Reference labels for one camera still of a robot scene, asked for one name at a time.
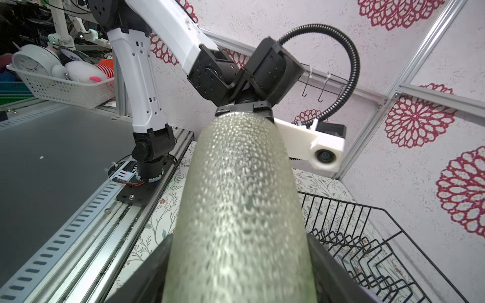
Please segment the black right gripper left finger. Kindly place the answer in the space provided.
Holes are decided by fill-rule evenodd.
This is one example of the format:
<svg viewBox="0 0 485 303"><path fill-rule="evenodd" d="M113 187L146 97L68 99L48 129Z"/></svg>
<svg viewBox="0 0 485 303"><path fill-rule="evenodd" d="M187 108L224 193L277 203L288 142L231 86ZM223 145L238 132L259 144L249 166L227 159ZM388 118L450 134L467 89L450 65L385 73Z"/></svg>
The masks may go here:
<svg viewBox="0 0 485 303"><path fill-rule="evenodd" d="M167 236L108 303L162 302L174 235Z"/></svg>

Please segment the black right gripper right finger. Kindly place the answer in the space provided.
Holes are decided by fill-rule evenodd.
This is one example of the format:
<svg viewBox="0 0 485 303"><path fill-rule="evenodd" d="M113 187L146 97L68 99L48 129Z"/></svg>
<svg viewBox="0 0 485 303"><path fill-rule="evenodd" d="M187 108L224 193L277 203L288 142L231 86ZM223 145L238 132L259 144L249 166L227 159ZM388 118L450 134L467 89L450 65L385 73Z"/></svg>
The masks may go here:
<svg viewBox="0 0 485 303"><path fill-rule="evenodd" d="M317 302L377 302L377 296L357 284L324 248L308 234Z"/></svg>

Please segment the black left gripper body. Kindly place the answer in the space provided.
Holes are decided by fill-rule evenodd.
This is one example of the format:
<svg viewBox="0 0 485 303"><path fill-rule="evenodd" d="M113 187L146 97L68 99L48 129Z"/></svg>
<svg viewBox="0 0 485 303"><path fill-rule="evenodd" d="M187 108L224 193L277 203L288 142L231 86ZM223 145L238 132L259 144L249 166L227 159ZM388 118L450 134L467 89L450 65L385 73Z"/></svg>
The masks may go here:
<svg viewBox="0 0 485 303"><path fill-rule="evenodd" d="M273 121L273 107L288 94L303 73L303 65L281 43L267 37L237 74L228 101L217 108L215 116L249 112Z"/></svg>

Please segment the black wire dish rack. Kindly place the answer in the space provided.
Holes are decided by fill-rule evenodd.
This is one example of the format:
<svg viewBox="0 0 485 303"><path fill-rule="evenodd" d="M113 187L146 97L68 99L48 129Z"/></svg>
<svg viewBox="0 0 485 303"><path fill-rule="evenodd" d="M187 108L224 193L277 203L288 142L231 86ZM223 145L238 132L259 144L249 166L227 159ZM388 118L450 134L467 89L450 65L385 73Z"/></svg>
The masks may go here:
<svg viewBox="0 0 485 303"><path fill-rule="evenodd" d="M467 302L385 209L299 192L307 233L379 302Z"/></svg>

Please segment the pale frosted green cup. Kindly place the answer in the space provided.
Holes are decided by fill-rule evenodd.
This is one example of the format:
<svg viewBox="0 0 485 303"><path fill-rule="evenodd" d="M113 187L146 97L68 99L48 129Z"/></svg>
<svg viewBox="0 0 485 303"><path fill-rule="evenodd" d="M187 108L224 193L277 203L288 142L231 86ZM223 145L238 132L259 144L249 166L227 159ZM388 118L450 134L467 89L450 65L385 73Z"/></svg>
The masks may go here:
<svg viewBox="0 0 485 303"><path fill-rule="evenodd" d="M201 133L184 184L164 302L315 302L294 173L276 126L233 112Z"/></svg>

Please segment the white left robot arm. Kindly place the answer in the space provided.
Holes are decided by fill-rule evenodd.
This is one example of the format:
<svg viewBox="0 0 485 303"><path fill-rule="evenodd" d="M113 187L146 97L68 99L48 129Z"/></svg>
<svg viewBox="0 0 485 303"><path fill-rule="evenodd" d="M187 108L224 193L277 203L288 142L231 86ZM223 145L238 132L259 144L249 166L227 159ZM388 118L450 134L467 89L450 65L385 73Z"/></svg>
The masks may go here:
<svg viewBox="0 0 485 303"><path fill-rule="evenodd" d="M106 31L121 70L133 119L138 178L163 175L176 145L169 124L169 82L162 79L150 49L157 35L167 46L201 98L216 106L219 116L253 112L268 119L303 74L304 68L280 42L263 39L244 67L239 67L178 1L89 1L96 22Z"/></svg>

